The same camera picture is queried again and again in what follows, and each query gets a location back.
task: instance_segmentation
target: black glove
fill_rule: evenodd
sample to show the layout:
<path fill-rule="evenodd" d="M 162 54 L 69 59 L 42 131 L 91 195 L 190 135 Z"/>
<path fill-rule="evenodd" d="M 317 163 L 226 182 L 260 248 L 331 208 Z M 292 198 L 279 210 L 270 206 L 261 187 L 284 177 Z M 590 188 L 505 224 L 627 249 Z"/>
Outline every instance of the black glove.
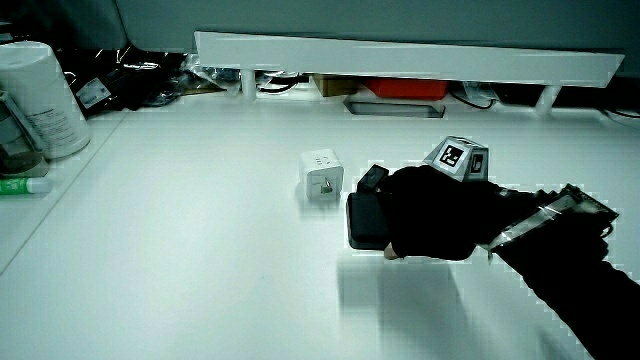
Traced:
<path fill-rule="evenodd" d="M 559 195 L 575 194 L 571 188 Z M 563 212 L 494 251 L 595 359 L 622 359 L 636 351 L 637 334 L 628 329 L 640 320 L 640 287 L 602 261 L 608 253 L 603 237 L 618 214 L 604 206 L 582 211 Z"/>
<path fill-rule="evenodd" d="M 459 182 L 423 165 L 384 178 L 376 196 L 398 256 L 464 260 L 476 244 L 490 243 L 552 195 L 508 190 L 488 181 Z"/>

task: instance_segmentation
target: black object in hand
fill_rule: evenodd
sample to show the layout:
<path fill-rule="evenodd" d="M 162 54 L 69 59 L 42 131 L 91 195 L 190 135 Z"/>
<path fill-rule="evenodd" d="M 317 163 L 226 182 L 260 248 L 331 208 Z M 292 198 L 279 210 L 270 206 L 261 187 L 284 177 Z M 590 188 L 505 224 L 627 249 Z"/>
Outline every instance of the black object in hand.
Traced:
<path fill-rule="evenodd" d="M 376 196 L 378 184 L 389 170 L 373 165 L 347 197 L 349 245 L 358 250 L 384 250 L 391 241 L 389 228 Z"/>

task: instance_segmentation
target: label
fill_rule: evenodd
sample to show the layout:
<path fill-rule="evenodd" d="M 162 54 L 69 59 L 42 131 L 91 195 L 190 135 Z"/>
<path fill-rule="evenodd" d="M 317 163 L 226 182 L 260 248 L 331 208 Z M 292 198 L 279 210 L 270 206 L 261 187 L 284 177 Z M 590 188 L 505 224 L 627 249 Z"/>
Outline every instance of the label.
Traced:
<path fill-rule="evenodd" d="M 35 129 L 33 129 L 33 125 L 31 124 L 31 126 L 29 126 L 30 125 L 29 120 L 26 118 L 24 113 L 22 113 L 22 111 L 18 108 L 18 105 L 16 105 L 16 103 L 13 102 L 13 100 L 11 99 L 8 93 L 4 91 L 0 91 L 0 102 L 3 102 L 4 105 L 7 107 L 7 109 L 9 109 L 9 112 L 15 118 L 14 120 L 16 125 L 21 129 L 22 133 L 27 135 L 26 139 L 27 141 L 29 141 L 29 144 L 34 148 L 34 150 L 36 150 L 37 152 L 45 151 L 44 149 L 45 145 L 43 144 L 42 139 L 38 136 L 38 134 L 35 133 Z"/>
<path fill-rule="evenodd" d="M 465 146 L 457 144 L 455 141 L 447 140 L 434 159 L 433 164 L 451 174 L 456 174 L 469 152 L 469 149 Z"/>
<path fill-rule="evenodd" d="M 82 89 L 76 93 L 78 99 L 85 109 L 89 109 L 93 105 L 111 96 L 109 90 L 102 84 L 100 79 L 95 78 L 89 81 Z"/>
<path fill-rule="evenodd" d="M 28 194 L 27 180 L 26 178 L 0 180 L 0 195 Z"/>
<path fill-rule="evenodd" d="M 67 115 L 58 109 L 49 109 L 27 115 L 27 120 L 44 142 L 45 150 L 76 143 L 79 138 L 74 132 Z"/>

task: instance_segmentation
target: wrist strap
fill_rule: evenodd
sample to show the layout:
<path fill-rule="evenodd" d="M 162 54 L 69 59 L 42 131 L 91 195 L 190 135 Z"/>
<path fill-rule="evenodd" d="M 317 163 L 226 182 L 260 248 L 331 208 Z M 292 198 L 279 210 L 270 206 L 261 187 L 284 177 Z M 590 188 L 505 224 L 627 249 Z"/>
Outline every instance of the wrist strap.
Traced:
<path fill-rule="evenodd" d="M 561 215 L 563 211 L 566 211 L 577 204 L 578 203 L 572 196 L 564 195 L 551 204 L 538 207 L 539 210 L 535 214 L 513 226 L 507 227 L 489 244 L 480 244 L 480 247 L 489 252 L 489 261 L 491 261 L 494 249 L 497 247 L 518 239 L 547 221 L 554 220 L 558 215 Z"/>

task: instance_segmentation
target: white desk surface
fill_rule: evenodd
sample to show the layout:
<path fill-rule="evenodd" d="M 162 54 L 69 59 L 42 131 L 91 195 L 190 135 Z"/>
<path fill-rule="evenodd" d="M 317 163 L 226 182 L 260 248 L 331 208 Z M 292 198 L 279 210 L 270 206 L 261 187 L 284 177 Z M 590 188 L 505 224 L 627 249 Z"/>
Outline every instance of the white desk surface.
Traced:
<path fill-rule="evenodd" d="M 499 184 L 572 183 L 618 209 L 610 260 L 638 274 L 640 131 L 595 112 L 447 113 L 357 117 L 334 101 L 209 94 L 126 114 L 102 146 L 94 133 L 86 166 L 65 169 L 60 196 L 9 203 L 46 216 L 0 276 L 0 357 L 581 359 L 499 259 L 354 251 L 344 201 L 374 162 L 395 169 L 447 135 L 471 137 Z M 333 206 L 298 187 L 299 154 L 322 148 L 345 168 Z"/>

